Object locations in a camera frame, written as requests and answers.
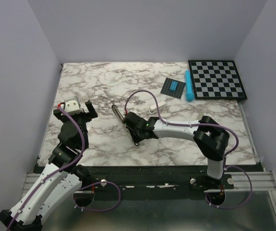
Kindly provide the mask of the black metal stapler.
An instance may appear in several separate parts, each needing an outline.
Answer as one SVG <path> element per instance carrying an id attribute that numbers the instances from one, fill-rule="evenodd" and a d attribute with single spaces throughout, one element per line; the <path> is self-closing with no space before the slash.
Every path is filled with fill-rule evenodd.
<path id="1" fill-rule="evenodd" d="M 114 115 L 116 116 L 116 118 L 118 119 L 118 121 L 121 123 L 122 128 L 123 128 L 124 132 L 126 133 L 127 137 L 129 138 L 130 142 L 133 144 L 134 147 L 139 147 L 139 144 L 134 141 L 134 139 L 133 139 L 130 131 L 128 130 L 128 128 L 126 127 L 126 125 L 123 123 L 124 116 L 118 110 L 117 106 L 115 104 L 113 104 L 111 106 L 111 108 L 112 108 L 112 111 L 113 111 Z"/>

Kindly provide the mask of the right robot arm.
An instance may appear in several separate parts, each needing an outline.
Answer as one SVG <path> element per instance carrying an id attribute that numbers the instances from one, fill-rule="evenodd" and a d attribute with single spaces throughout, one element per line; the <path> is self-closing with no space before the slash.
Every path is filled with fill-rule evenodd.
<path id="1" fill-rule="evenodd" d="M 150 117 L 145 120 L 129 112 L 122 123 L 136 144 L 143 140 L 159 138 L 176 138 L 195 142 L 207 158 L 206 185 L 215 189 L 223 183 L 224 155 L 230 135 L 211 117 L 203 116 L 201 120 L 177 123 L 175 121 L 163 122 L 159 117 Z"/>

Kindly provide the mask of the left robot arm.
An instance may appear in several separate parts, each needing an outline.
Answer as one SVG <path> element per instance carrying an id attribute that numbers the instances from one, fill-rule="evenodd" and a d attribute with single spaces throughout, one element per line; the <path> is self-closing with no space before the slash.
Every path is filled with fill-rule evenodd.
<path id="1" fill-rule="evenodd" d="M 75 190 L 86 190 L 91 179 L 78 164 L 88 149 L 87 123 L 97 118 L 91 101 L 81 107 L 77 97 L 70 97 L 53 111 L 62 121 L 59 143 L 49 162 L 25 196 L 10 210 L 0 212 L 0 221 L 9 231 L 40 231 L 52 211 Z"/>

